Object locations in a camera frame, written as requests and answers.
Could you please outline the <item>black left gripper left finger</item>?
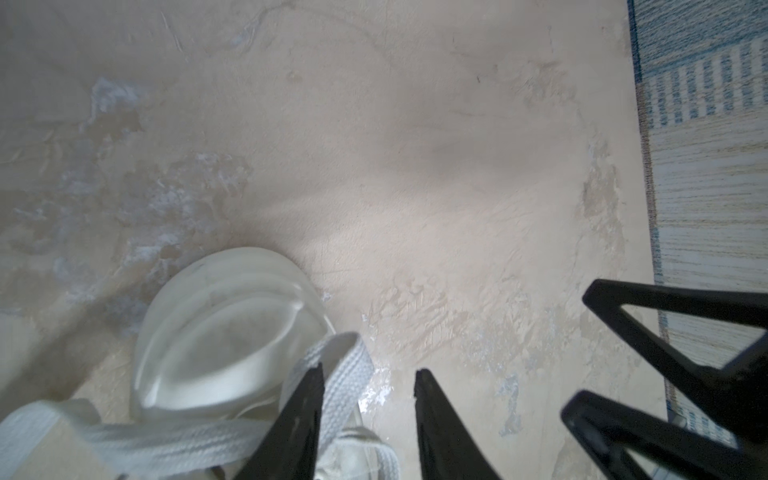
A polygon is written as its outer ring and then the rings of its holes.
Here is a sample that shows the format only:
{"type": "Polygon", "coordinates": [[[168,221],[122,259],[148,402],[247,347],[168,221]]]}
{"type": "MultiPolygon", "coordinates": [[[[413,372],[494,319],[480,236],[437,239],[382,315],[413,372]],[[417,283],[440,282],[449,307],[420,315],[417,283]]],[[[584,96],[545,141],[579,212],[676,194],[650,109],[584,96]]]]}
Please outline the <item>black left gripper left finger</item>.
{"type": "Polygon", "coordinates": [[[324,396],[322,365],[310,368],[257,450],[234,477],[312,480],[324,396]]]}

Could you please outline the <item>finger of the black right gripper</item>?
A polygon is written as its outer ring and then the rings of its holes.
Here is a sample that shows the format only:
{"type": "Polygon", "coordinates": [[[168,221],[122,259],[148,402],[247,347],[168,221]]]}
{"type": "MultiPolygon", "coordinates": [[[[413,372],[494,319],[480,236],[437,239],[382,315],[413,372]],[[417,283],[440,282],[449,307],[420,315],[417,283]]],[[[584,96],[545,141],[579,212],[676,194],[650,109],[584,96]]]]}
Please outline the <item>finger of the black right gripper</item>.
{"type": "Polygon", "coordinates": [[[609,479],[647,479],[632,451],[685,479],[765,479],[767,461],[582,390],[561,420],[609,479]]]}
{"type": "Polygon", "coordinates": [[[703,421],[766,442],[766,294],[598,279],[583,302],[703,421]]]}

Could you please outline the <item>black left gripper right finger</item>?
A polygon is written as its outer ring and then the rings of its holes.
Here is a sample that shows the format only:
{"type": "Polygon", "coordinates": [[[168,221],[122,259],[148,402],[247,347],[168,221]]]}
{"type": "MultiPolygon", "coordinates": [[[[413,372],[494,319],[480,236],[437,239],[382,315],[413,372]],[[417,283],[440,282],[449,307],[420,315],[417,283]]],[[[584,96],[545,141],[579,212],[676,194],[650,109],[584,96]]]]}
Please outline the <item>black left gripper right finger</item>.
{"type": "Polygon", "coordinates": [[[416,372],[414,397],[423,479],[499,479],[430,370],[416,372]]]}

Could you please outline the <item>white sneaker shoe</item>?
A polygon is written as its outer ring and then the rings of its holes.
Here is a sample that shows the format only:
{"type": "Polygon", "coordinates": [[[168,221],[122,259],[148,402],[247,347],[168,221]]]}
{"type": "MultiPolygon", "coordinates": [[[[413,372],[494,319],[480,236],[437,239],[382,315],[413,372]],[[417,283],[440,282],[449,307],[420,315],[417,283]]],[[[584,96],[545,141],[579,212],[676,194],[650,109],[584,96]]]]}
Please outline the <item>white sneaker shoe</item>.
{"type": "Polygon", "coordinates": [[[158,292],[134,351],[131,414],[142,426],[223,438],[183,468],[193,478],[243,464],[313,367],[325,387],[315,477],[398,478],[396,453],[362,421],[374,373],[362,337],[337,332],[307,276],[262,248],[209,255],[158,292]]]}

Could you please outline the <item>white shoelace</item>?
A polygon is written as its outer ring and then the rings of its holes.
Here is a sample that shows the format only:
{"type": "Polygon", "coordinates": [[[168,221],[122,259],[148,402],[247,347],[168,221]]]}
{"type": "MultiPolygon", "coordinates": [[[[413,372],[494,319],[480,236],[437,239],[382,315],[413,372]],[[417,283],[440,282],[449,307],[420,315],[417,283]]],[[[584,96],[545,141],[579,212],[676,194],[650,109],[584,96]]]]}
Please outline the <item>white shoelace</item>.
{"type": "MultiPolygon", "coordinates": [[[[318,479],[397,479],[394,450],[364,426],[351,426],[358,400],[374,365],[355,332],[328,336],[298,360],[283,382],[279,408],[303,375],[321,366],[325,393],[318,439],[318,479]]],[[[156,424],[105,424],[86,399],[36,401],[12,412],[1,424],[1,476],[11,478],[60,420],[89,444],[118,474],[162,478],[240,461],[266,438],[268,421],[168,420],[156,424]]]]}

